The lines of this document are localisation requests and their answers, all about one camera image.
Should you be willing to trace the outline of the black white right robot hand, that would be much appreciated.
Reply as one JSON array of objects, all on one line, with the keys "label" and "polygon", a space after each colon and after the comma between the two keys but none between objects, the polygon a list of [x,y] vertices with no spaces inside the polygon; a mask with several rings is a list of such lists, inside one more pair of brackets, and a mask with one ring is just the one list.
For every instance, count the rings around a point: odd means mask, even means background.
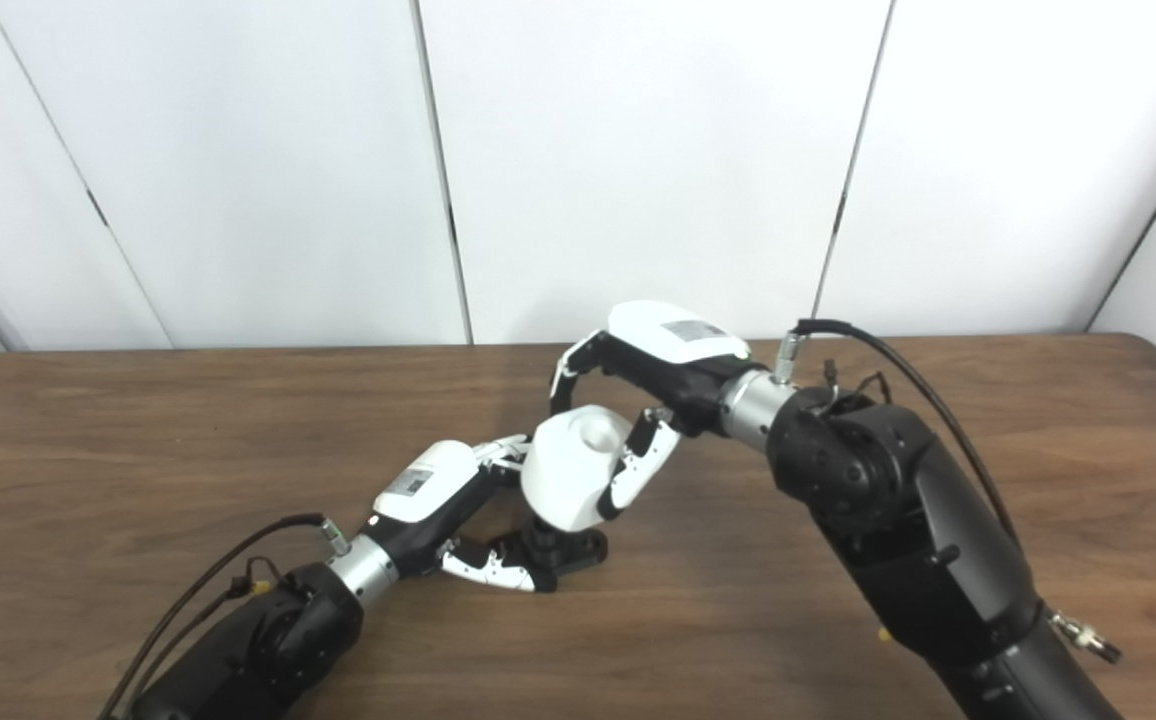
[{"label": "black white right robot hand", "polygon": [[661,300],[628,300],[560,356],[549,392],[556,416],[572,410],[575,386],[583,374],[601,372],[622,379],[655,406],[642,409],[618,429],[613,465],[596,489],[596,521],[622,515],[649,480],[673,454],[680,439],[703,433],[732,437],[728,392],[743,374],[761,369],[742,337]]}]

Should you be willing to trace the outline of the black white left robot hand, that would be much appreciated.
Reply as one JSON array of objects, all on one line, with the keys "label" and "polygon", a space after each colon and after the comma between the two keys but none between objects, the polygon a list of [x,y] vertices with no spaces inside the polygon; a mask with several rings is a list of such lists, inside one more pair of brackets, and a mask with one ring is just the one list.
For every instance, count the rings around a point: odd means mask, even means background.
[{"label": "black white left robot hand", "polygon": [[524,556],[523,537],[481,542],[462,534],[501,488],[518,484],[531,446],[523,435],[476,446],[433,443],[377,496],[360,534],[386,552],[383,567],[400,579],[445,571],[469,582],[553,593],[558,578]]}]

